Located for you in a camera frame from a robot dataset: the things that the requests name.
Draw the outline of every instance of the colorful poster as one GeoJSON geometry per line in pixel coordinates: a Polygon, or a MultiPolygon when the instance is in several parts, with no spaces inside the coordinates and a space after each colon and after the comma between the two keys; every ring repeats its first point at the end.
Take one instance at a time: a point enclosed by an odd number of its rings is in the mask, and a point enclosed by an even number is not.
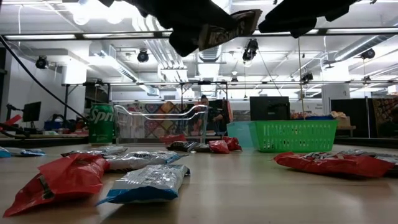
{"type": "Polygon", "coordinates": [[[398,138],[398,98],[372,99],[379,138],[398,138]]]}

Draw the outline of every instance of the soda can label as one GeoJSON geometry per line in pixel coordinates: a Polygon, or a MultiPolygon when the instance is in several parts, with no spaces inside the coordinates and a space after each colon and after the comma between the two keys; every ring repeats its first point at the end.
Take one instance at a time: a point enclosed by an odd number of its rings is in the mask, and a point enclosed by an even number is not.
{"type": "Polygon", "coordinates": [[[114,133],[113,107],[109,104],[94,104],[90,110],[90,144],[111,144],[114,133]]]}

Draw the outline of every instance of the blue object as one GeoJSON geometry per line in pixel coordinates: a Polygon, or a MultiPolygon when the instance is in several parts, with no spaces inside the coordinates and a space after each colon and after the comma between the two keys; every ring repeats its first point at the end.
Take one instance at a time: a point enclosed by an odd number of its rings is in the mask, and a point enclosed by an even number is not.
{"type": "Polygon", "coordinates": [[[14,147],[3,148],[0,147],[0,158],[8,158],[13,156],[30,157],[30,156],[44,156],[45,153],[41,149],[20,149],[14,147]]]}
{"type": "Polygon", "coordinates": [[[96,205],[173,200],[178,197],[184,176],[189,174],[184,165],[149,165],[115,181],[106,198],[96,205]]]}

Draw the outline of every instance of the table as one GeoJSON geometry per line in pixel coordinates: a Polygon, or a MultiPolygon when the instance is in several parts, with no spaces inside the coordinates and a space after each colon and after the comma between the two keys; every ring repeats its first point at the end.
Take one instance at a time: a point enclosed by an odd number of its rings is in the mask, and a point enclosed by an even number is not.
{"type": "MultiPolygon", "coordinates": [[[[34,175],[36,167],[59,158],[59,153],[87,146],[44,149],[45,157],[0,160],[0,213],[34,175]]],[[[393,149],[334,146],[334,151],[393,149]]],[[[136,144],[136,150],[161,149],[136,144]]],[[[398,220],[398,179],[347,180],[292,171],[278,166],[273,154],[246,150],[228,155],[191,154],[177,161],[191,168],[180,197],[169,203],[115,205],[104,198],[122,174],[106,174],[103,191],[83,202],[35,209],[0,223],[395,223],[398,220]]]]}

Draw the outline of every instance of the black monitor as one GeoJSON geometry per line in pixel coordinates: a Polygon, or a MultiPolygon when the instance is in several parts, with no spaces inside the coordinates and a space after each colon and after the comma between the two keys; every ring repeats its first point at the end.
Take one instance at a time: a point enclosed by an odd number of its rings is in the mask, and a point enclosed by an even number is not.
{"type": "Polygon", "coordinates": [[[250,119],[275,121],[290,119],[290,103],[287,96],[251,96],[250,119]]]}
{"type": "Polygon", "coordinates": [[[42,102],[28,103],[24,106],[24,115],[22,120],[24,122],[38,121],[40,119],[40,108],[42,102]]]}

